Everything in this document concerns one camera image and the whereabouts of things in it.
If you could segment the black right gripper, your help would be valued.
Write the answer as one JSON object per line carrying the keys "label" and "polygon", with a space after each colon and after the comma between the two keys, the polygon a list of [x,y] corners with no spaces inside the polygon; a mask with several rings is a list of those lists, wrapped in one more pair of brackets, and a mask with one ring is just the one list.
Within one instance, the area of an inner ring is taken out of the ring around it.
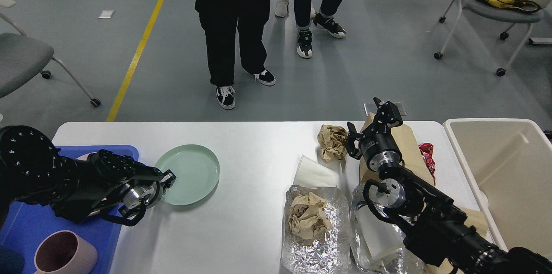
{"label": "black right gripper", "polygon": [[393,136],[392,128],[402,126],[404,121],[395,103],[382,103],[379,98],[373,98],[377,111],[367,133],[358,133],[352,122],[347,122],[348,133],[344,147],[349,156],[355,160],[364,158],[369,170],[378,170],[382,165],[398,166],[402,154]]}

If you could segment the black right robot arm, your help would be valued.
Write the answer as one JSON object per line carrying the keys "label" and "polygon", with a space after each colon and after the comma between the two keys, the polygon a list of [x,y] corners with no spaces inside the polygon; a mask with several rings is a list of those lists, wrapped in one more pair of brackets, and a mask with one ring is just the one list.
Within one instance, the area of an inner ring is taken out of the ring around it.
{"label": "black right robot arm", "polygon": [[392,128],[403,124],[398,107],[373,99],[373,122],[361,132],[348,123],[344,146],[352,158],[364,158],[378,180],[367,180],[364,202],[385,223],[405,234],[403,244],[424,263],[440,266],[448,259],[453,273],[549,274],[550,260],[527,248],[508,251],[482,237],[475,226],[466,226],[467,214],[452,198],[404,166]]}

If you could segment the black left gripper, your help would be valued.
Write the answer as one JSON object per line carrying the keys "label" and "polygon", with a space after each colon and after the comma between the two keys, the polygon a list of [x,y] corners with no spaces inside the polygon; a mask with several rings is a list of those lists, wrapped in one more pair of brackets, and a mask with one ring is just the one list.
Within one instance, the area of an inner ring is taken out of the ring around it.
{"label": "black left gripper", "polygon": [[171,170],[166,170],[160,182],[155,181],[150,185],[137,185],[134,187],[131,187],[129,183],[124,184],[121,190],[123,203],[121,214],[126,214],[140,205],[140,201],[144,201],[146,208],[154,207],[162,199],[163,189],[171,188],[176,178],[176,175]]}

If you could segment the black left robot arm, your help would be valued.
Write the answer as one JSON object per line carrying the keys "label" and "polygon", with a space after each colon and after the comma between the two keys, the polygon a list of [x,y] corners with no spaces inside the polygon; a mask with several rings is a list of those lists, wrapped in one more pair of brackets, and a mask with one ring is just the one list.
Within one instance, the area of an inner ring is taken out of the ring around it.
{"label": "black left robot arm", "polygon": [[56,216],[81,223],[93,214],[135,226],[176,180],[171,170],[100,149],[86,160],[61,156],[42,132],[1,128],[1,208],[14,201],[49,205]]}

